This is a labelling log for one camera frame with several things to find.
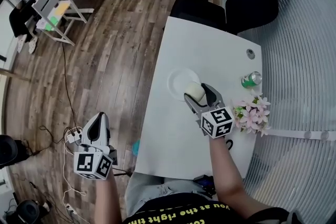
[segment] power strip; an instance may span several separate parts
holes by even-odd
[[[74,143],[75,141],[78,141],[81,139],[81,135],[82,133],[79,131],[74,131],[73,132],[74,136],[72,135],[72,133],[70,132],[68,135],[67,135],[67,139],[68,139],[68,142],[71,144],[71,143]]]
[[[71,205],[67,204],[66,209],[69,211],[69,213],[73,213],[74,215],[77,215],[77,212],[74,210],[74,208]]]

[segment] sneaker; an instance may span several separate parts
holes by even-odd
[[[27,39],[27,35],[23,35],[21,39],[17,41],[17,52],[20,53],[22,51],[23,45]]]
[[[38,37],[34,37],[31,39],[31,41],[29,42],[29,53],[33,54],[36,50],[36,43],[37,43]]]

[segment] pink flower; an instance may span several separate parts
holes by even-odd
[[[261,105],[257,105],[258,112],[264,111],[264,108]]]
[[[257,106],[260,106],[262,108],[266,108],[267,105],[270,105],[270,102],[267,102],[267,97],[261,98],[260,96],[258,96],[258,102],[257,102]]]
[[[247,110],[243,110],[243,117],[240,119],[241,123],[246,122],[246,127],[250,128],[252,127],[253,129],[257,130],[259,129],[258,125],[255,124],[256,121],[258,121],[258,117],[256,116],[257,110],[252,109],[250,112]]]
[[[248,101],[242,101],[239,104],[240,106],[245,106],[246,110],[249,112],[251,110],[251,108],[255,108],[257,105],[252,103],[252,102],[248,102]]]
[[[239,118],[239,117],[235,117],[235,123],[236,123],[236,127],[240,129],[240,128],[242,128],[242,125],[241,125],[241,123],[240,123],[240,121],[239,121],[239,120],[240,120],[240,118]]]
[[[269,127],[268,124],[265,124],[265,126],[260,129],[261,136],[268,135],[267,130],[269,130],[269,129],[271,129],[271,127]]]
[[[258,123],[260,124],[261,122],[268,122],[268,118],[266,117],[267,115],[269,115],[269,110],[259,110],[259,112],[257,113],[258,116]]]
[[[249,133],[254,133],[254,134],[255,134],[256,132],[257,132],[257,130],[255,130],[255,129],[253,129],[253,128],[247,128],[247,129],[246,129],[246,133],[247,133],[247,134],[249,134]]]

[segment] green soda can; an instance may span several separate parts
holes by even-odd
[[[256,85],[261,84],[261,74],[258,71],[254,71],[251,74],[243,76],[242,85],[244,88],[252,88]]]

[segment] person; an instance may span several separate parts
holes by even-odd
[[[27,5],[29,0],[13,0],[16,5],[9,15],[10,26],[14,36],[18,38],[18,52],[21,52],[23,45],[29,43],[29,53],[32,54],[36,49],[37,37],[33,37],[25,23],[35,14],[34,9]]]
[[[96,224],[139,223],[267,223],[302,224],[296,212],[273,208],[251,198],[223,137],[209,137],[218,201],[204,195],[191,180],[134,173],[126,189],[127,219],[122,222],[113,172],[96,183]]]

